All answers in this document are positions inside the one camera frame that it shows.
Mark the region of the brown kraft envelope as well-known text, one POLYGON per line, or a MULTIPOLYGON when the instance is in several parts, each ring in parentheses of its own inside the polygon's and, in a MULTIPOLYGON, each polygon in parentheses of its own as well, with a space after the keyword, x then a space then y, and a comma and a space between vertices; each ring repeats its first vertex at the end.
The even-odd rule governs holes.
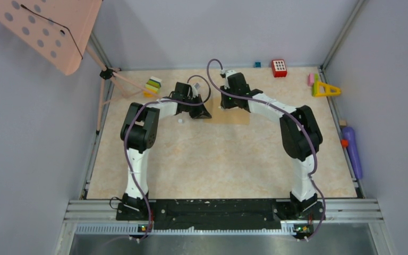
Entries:
POLYGON ((250 114, 238 107, 231 109, 222 109, 221 97, 212 97, 205 103, 205 107, 211 114, 212 118, 204 119, 209 124, 231 124, 231 125, 248 125, 250 124, 250 114))

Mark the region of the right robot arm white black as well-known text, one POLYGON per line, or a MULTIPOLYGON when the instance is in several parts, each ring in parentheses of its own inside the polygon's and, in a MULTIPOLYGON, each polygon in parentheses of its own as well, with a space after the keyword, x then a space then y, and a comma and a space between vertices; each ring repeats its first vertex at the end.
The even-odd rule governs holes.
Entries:
POLYGON ((322 134, 312 109, 307 106, 294 107, 268 97, 259 89, 250 89, 241 72, 222 70, 225 84, 221 108, 241 108, 259 114, 280 127, 282 144, 292 159, 294 183, 290 192, 290 211, 297 219, 304 219, 317 203, 317 189, 312 176, 317 170, 316 154, 322 144, 322 134))

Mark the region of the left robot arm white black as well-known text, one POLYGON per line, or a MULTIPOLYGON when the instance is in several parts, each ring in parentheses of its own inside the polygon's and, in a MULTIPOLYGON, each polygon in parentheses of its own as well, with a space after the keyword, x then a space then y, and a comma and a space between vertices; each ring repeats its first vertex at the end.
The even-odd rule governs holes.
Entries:
POLYGON ((192 119, 211 118, 199 88, 198 83, 177 82, 168 97, 145 104, 132 103, 128 109, 120 134, 128 163, 128 181, 122 204, 129 208, 135 219, 144 219, 149 213, 147 165, 159 121, 182 112, 189 113, 192 119))

